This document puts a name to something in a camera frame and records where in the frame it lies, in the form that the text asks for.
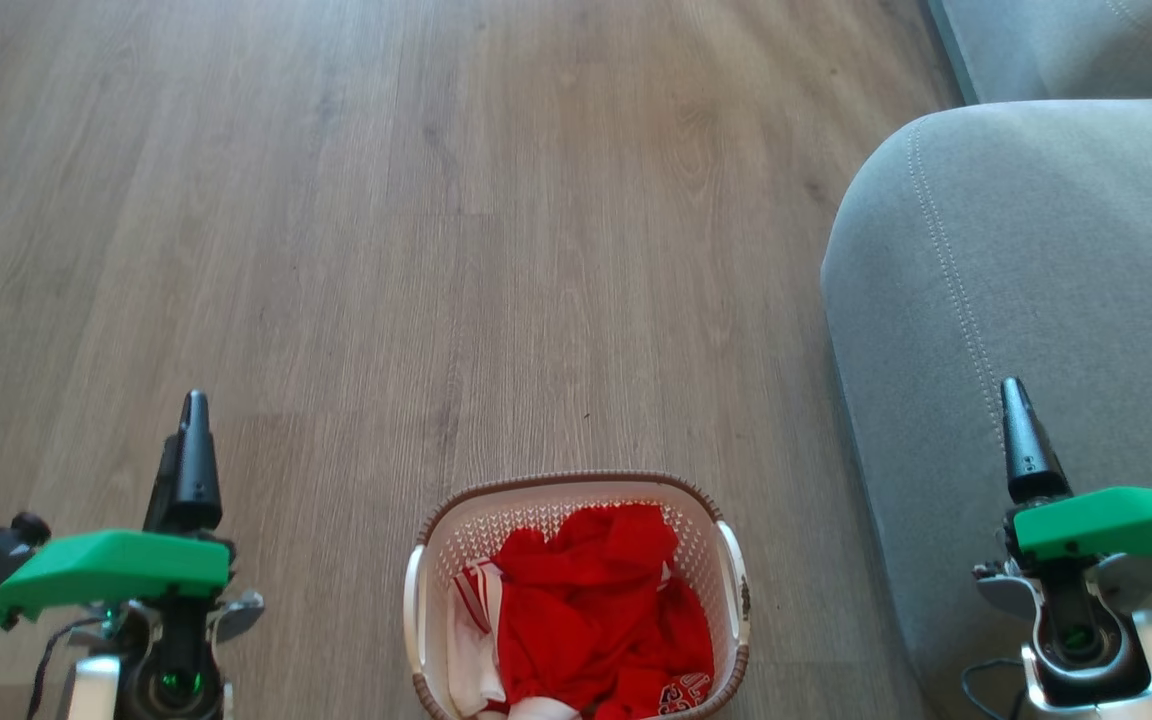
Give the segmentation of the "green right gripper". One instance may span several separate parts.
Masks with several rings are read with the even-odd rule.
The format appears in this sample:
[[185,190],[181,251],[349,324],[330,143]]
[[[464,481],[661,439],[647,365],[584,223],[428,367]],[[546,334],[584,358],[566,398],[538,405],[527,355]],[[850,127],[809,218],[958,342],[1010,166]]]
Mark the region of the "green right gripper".
[[998,611],[1041,611],[1053,575],[1069,571],[1114,612],[1152,596],[1152,488],[1111,487],[1073,497],[1024,382],[1001,382],[1007,559],[977,566],[975,588]]

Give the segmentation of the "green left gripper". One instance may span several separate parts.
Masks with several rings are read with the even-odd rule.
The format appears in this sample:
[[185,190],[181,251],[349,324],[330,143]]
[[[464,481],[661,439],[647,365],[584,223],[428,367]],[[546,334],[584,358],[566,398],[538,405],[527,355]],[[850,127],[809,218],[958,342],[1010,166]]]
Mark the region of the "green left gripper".
[[143,530],[106,529],[52,539],[0,584],[0,628],[68,606],[150,611],[164,650],[206,651],[248,632],[265,611],[259,592],[227,596],[236,547],[215,536],[223,518],[205,392],[188,392],[177,432],[162,444]]

